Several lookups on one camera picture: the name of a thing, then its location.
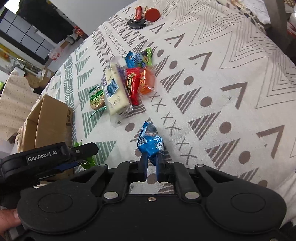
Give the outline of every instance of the tiled wall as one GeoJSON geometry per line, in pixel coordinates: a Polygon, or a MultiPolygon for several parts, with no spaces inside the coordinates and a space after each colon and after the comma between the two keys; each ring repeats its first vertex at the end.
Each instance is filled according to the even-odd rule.
{"type": "Polygon", "coordinates": [[[35,33],[35,28],[31,24],[10,10],[1,20],[0,30],[43,59],[53,48],[50,43],[35,33]]]}

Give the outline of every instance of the patterned fabric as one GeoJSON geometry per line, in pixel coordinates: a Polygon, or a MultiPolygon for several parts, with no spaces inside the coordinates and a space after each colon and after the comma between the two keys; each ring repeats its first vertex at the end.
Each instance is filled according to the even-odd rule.
{"type": "MultiPolygon", "coordinates": [[[[112,16],[69,56],[52,78],[50,96],[74,111],[73,141],[94,142],[95,160],[116,167],[139,160],[140,128],[152,121],[164,138],[166,160],[188,168],[203,163],[244,180],[295,195],[296,67],[242,14],[216,0],[137,1],[112,16]],[[156,7],[162,16],[141,30],[126,21],[138,5],[156,7]],[[99,84],[114,56],[153,49],[155,92],[117,128],[109,115],[89,106],[89,90],[99,84]]],[[[148,180],[132,193],[170,193],[148,180]]],[[[286,199],[289,219],[295,216],[286,199]]]]}

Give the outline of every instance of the white bread package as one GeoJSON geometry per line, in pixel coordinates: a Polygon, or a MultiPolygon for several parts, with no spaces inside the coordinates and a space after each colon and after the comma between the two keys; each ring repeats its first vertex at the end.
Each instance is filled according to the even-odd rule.
{"type": "Polygon", "coordinates": [[[124,85],[123,69],[118,64],[108,64],[102,77],[102,86],[111,124],[120,124],[120,120],[133,110],[133,105],[124,85]]]}

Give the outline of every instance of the finger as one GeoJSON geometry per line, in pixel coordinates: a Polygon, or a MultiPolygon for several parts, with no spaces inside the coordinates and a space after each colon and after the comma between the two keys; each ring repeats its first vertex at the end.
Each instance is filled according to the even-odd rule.
{"type": "Polygon", "coordinates": [[[21,225],[16,209],[0,210],[0,233],[21,225]]]}

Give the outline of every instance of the bright light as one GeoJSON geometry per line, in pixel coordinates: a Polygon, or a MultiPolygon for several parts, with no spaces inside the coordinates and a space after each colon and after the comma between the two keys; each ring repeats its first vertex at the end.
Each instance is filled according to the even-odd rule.
{"type": "Polygon", "coordinates": [[[8,8],[10,11],[12,11],[14,14],[16,14],[19,9],[19,7],[18,7],[19,2],[20,2],[20,0],[9,0],[4,5],[4,7],[8,8]]]}

